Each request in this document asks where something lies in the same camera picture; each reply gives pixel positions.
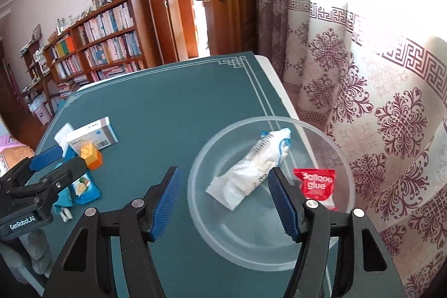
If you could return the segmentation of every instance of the white plastic package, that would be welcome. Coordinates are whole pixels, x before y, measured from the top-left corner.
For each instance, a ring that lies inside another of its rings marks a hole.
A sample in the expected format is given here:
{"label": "white plastic package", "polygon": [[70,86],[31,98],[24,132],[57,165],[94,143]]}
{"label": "white plastic package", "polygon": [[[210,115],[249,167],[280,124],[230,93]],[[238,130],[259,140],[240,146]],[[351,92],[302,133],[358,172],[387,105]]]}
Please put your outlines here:
{"label": "white plastic package", "polygon": [[265,180],[270,169],[281,164],[289,148],[289,128],[263,135],[244,158],[222,176],[214,177],[206,192],[233,211]]}

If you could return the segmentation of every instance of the green table mat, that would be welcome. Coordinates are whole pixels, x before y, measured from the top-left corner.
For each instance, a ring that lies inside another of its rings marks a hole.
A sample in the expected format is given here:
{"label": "green table mat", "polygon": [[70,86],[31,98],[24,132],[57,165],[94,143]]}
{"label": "green table mat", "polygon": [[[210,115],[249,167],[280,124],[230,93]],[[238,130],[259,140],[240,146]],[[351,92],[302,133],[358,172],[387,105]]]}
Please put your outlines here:
{"label": "green table mat", "polygon": [[[150,245],[166,296],[282,297],[292,271],[249,270],[215,253],[193,225],[186,200],[189,170],[203,145],[234,122],[264,115],[289,116],[251,52],[155,67],[71,95],[37,152],[56,144],[54,135],[65,123],[79,128],[105,116],[119,141],[101,150],[104,165],[91,172],[102,196],[71,208],[70,222],[55,217],[45,228],[54,260],[87,207],[120,209],[177,165],[185,174],[184,188],[166,232]],[[118,238],[113,265],[118,295],[128,297]]]}

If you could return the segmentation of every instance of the yellow toy block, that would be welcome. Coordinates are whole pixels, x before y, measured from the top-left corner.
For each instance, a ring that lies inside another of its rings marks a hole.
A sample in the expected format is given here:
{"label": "yellow toy block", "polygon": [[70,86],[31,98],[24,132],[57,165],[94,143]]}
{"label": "yellow toy block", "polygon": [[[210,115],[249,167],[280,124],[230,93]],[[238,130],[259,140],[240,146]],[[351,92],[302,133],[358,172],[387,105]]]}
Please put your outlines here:
{"label": "yellow toy block", "polygon": [[90,171],[102,166],[102,154],[92,143],[88,143],[81,148],[80,156],[85,160]]}

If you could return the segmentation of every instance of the plastic bowl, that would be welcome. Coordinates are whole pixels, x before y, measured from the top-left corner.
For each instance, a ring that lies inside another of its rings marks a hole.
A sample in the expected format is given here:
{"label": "plastic bowl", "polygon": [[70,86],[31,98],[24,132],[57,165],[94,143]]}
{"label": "plastic bowl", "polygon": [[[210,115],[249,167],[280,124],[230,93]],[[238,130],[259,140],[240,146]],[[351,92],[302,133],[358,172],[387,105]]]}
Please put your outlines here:
{"label": "plastic bowl", "polygon": [[262,132],[290,128],[291,147],[281,169],[290,183],[294,168],[330,168],[336,171],[333,200],[339,211],[354,207],[355,186],[346,158],[317,128],[299,120],[261,116],[232,124],[205,144],[188,179],[188,205],[203,239],[225,259],[261,271],[293,269],[301,244],[285,234],[270,195],[267,179],[230,211],[205,192],[215,176],[241,160]]}

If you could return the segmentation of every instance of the wooden bookcase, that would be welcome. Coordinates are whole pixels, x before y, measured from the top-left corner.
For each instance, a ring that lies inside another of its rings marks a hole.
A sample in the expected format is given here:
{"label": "wooden bookcase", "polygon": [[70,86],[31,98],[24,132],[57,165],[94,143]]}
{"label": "wooden bookcase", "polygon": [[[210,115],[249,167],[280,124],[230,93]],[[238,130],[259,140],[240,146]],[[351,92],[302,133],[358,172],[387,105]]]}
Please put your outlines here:
{"label": "wooden bookcase", "polygon": [[[80,39],[79,32],[77,30],[77,27],[84,24],[85,22],[88,22],[89,20],[97,17],[101,13],[108,11],[109,9],[113,9],[120,4],[128,3],[129,6],[129,12],[133,19],[134,25],[132,27],[126,28],[122,31],[118,31],[115,33],[112,33],[106,37],[103,37],[99,40],[90,42],[86,45],[82,45],[82,41]],[[133,57],[126,57],[124,59],[110,62],[108,64],[99,65],[96,67],[90,67],[89,62],[87,61],[87,57],[85,55],[85,50],[88,47],[91,47],[93,45],[99,44],[101,42],[104,42],[108,40],[109,38],[113,38],[119,35],[123,35],[125,33],[129,32],[135,32],[138,43],[140,45],[141,49],[141,55],[139,56],[133,56]],[[75,51],[72,53],[69,53],[68,55],[59,57],[56,60],[53,60],[53,57],[50,54],[50,48],[53,47],[57,42],[62,40],[65,36],[70,35],[73,39]],[[81,20],[77,21],[75,24],[70,26],[68,29],[66,29],[64,32],[62,32],[56,39],[53,40],[52,43],[47,45],[44,49],[44,54],[46,58],[46,64],[51,69],[51,73],[53,75],[54,81],[58,84],[62,81],[67,81],[70,79],[73,79],[77,76],[86,75],[89,82],[93,82],[93,77],[91,76],[92,71],[102,70],[106,69],[108,67],[116,66],[116,65],[122,65],[126,63],[131,63],[133,61],[142,61],[145,68],[155,67],[162,64],[162,58],[160,54],[160,48],[157,41],[157,36],[153,24],[153,17],[151,13],[151,7],[149,4],[149,0],[115,0],[111,3],[106,4],[105,6],[99,8],[96,11],[93,11],[89,13],[87,16],[82,18]],[[81,63],[82,72],[79,72],[75,75],[68,76],[66,78],[61,79],[57,73],[55,65],[66,58],[73,56],[77,54],[79,61]]]}

